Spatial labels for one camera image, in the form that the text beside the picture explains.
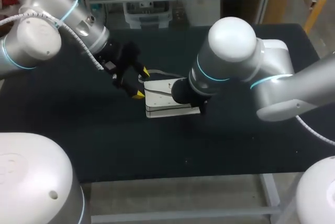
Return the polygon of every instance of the floor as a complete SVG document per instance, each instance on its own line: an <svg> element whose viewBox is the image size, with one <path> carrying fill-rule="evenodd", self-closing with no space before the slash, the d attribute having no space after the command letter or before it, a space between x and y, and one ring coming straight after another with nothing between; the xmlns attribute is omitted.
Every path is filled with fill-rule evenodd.
<svg viewBox="0 0 335 224"><path fill-rule="evenodd" d="M335 0L328 0L310 33L320 57L335 50ZM290 0L285 22L304 24L308 8L303 0ZM280 196L296 174L276 174ZM84 185L90 199L92 215L137 212L196 210L264 206L265 199L257 175L167 178L159 180L121 181ZM171 224L267 224L267 217L216 218L196 220L151 221ZM299 224L294 215L287 224Z"/></svg>

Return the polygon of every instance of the black tabletop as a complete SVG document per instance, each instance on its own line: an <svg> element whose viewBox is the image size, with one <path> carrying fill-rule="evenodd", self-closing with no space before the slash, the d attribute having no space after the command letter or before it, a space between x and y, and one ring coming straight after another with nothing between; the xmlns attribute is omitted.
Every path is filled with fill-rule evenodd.
<svg viewBox="0 0 335 224"><path fill-rule="evenodd" d="M136 42L149 69L187 75L208 33L206 27L114 31ZM261 25L258 37L286 42L295 71L318 60L298 25ZM128 78L135 82L135 75ZM263 122L249 87L227 83L205 116L147 119L144 100L128 98L99 72L75 44L24 76L6 80L0 92L0 131L32 132L58 143L81 182L156 177L259 174L305 171L335 155L296 119ZM329 105L302 116L335 139Z"/></svg>

